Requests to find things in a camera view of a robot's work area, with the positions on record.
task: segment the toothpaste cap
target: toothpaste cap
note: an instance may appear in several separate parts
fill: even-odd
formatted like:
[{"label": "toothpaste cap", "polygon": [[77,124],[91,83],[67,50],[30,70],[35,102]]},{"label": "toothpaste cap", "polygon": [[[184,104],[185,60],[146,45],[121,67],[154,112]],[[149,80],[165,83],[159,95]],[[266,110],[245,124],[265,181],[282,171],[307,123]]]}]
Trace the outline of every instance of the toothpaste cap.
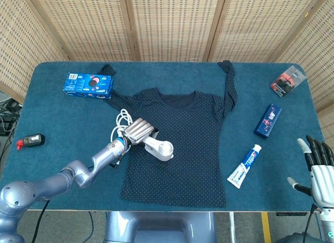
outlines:
[{"label": "toothpaste cap", "polygon": [[262,147],[259,146],[259,145],[256,145],[256,144],[253,147],[253,150],[256,151],[256,152],[258,152],[258,153],[260,152],[261,149],[262,149]]}]

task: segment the small blue box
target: small blue box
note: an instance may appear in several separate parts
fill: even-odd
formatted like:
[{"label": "small blue box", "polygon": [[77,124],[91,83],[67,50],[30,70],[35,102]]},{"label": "small blue box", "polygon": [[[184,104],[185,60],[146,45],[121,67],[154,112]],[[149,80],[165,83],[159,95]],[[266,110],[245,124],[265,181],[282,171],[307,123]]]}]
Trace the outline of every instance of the small blue box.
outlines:
[{"label": "small blue box", "polygon": [[90,98],[111,97],[113,79],[107,75],[68,73],[63,88],[70,96]]},{"label": "small blue box", "polygon": [[282,108],[274,104],[268,106],[265,114],[257,124],[254,133],[260,137],[268,138],[281,112]]}]

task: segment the polka dot shirt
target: polka dot shirt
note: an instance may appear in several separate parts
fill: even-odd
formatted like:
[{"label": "polka dot shirt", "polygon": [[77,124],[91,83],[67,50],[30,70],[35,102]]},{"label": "polka dot shirt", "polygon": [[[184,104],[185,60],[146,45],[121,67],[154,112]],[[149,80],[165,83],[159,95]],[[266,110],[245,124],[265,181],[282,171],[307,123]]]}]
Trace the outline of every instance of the polka dot shirt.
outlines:
[{"label": "polka dot shirt", "polygon": [[170,141],[174,157],[159,161],[143,146],[130,150],[122,198],[131,201],[190,206],[224,207],[225,195],[219,168],[222,122],[236,102],[234,68],[230,61],[218,65],[227,73],[224,98],[195,91],[164,95],[157,88],[126,97],[112,93],[106,100],[116,109],[127,109],[159,129],[157,139]]}]

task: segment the white robotic hand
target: white robotic hand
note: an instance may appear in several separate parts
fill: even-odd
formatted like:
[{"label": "white robotic hand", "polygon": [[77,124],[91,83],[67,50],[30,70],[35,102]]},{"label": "white robotic hand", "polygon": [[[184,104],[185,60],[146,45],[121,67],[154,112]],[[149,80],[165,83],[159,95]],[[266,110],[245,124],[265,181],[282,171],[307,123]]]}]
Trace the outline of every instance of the white robotic hand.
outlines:
[{"label": "white robotic hand", "polygon": [[320,219],[326,242],[334,242],[334,154],[325,143],[306,136],[309,146],[304,140],[297,141],[303,150],[308,171],[311,178],[311,188],[301,186],[294,179],[288,177],[291,186],[309,196],[323,210]]}]

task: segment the wicker panel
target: wicker panel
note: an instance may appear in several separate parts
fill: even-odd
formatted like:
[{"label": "wicker panel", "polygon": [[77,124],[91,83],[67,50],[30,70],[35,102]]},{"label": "wicker panel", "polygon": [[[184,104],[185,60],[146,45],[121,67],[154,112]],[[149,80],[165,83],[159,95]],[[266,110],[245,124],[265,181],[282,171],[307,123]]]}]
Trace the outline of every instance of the wicker panel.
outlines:
[{"label": "wicker panel", "polygon": [[265,62],[311,0],[231,0],[211,61]]},{"label": "wicker panel", "polygon": [[327,107],[323,112],[325,113],[319,113],[321,130],[326,143],[334,149],[334,105]]},{"label": "wicker panel", "polygon": [[334,0],[326,0],[278,58],[278,62],[295,62],[305,69],[317,110],[334,103],[333,47]]},{"label": "wicker panel", "polygon": [[66,60],[24,0],[0,0],[0,85],[23,102],[33,69]]},{"label": "wicker panel", "polygon": [[218,0],[132,0],[141,60],[202,61]]},{"label": "wicker panel", "polygon": [[131,60],[119,0],[37,1],[72,60]]}]

